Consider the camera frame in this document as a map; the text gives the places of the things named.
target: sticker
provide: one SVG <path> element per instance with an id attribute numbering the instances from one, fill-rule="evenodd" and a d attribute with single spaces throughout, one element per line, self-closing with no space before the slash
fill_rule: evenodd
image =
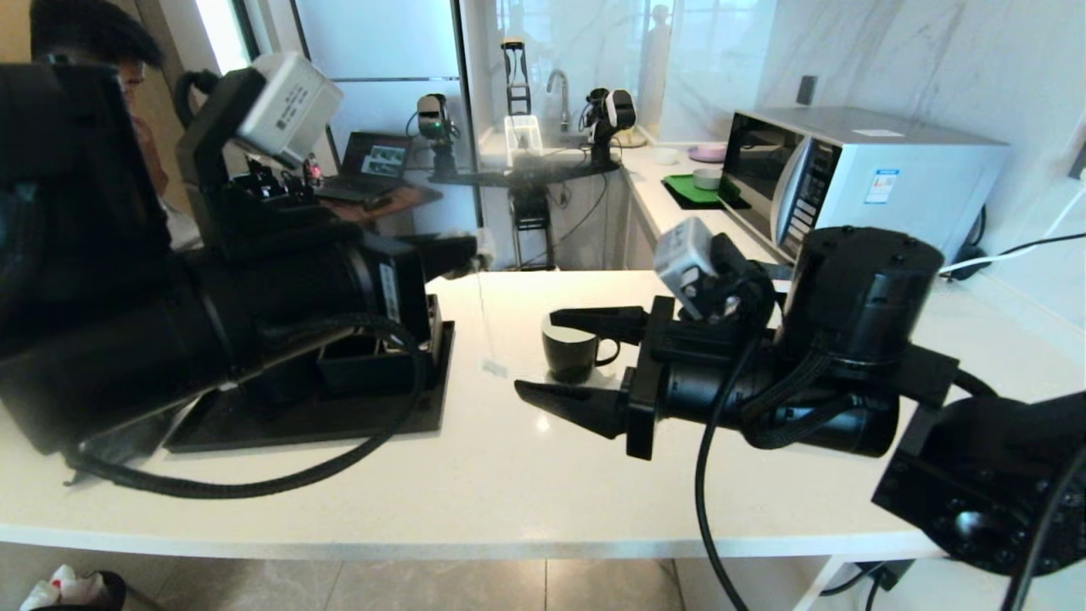
<path id="1" fill-rule="evenodd" d="M 853 131 L 859 133 L 860 136 L 868 136 L 870 138 L 904 138 L 905 133 L 898 133 L 897 131 L 891 131 L 889 129 L 853 129 Z"/>
<path id="2" fill-rule="evenodd" d="M 889 193 L 894 190 L 894 182 L 900 169 L 875 169 L 875 179 L 871 181 L 871 189 L 863 203 L 886 203 L 889 201 Z"/>
<path id="3" fill-rule="evenodd" d="M 396 285 L 396 272 L 384 263 L 381 263 L 381 288 L 384 289 L 384 315 L 397 323 L 401 322 L 400 288 Z"/>

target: window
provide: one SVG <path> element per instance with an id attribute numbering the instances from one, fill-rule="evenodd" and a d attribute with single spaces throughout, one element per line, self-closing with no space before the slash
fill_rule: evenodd
<path id="1" fill-rule="evenodd" d="M 197 0 L 197 9 L 211 41 L 220 73 L 248 67 L 253 60 L 253 46 L 247 42 L 239 14 L 245 16 L 244 4 L 231 0 Z"/>

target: microwave control panel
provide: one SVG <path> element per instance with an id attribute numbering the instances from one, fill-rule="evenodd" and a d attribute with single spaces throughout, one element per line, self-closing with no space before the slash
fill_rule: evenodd
<path id="1" fill-rule="evenodd" d="M 811 142 L 810 153 L 800 170 L 796 200 L 788 211 L 784 240 L 781 242 L 781 249 L 793 258 L 798 256 L 799 244 L 818 221 L 838 158 L 841 147 L 821 140 Z"/>

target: black mug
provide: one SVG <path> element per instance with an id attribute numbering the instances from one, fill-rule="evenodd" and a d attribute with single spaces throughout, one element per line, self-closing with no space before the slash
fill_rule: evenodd
<path id="1" fill-rule="evenodd" d="M 581 384 L 592 375 L 593 368 L 615 362 L 621 346 L 615 342 L 615 354 L 606 359 L 597 359 L 598 338 L 576 329 L 554 327 L 547 317 L 543 321 L 543 352 L 551 368 L 551 378 L 555 382 Z"/>

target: faucet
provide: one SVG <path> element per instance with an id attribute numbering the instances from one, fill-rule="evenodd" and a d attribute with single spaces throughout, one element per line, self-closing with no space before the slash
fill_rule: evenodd
<path id="1" fill-rule="evenodd" d="M 569 131 L 569 78 L 566 78 L 566 73 L 558 68 L 551 71 L 551 76 L 546 79 L 546 92 L 551 92 L 551 87 L 554 85 L 554 77 L 561 78 L 561 130 Z"/>

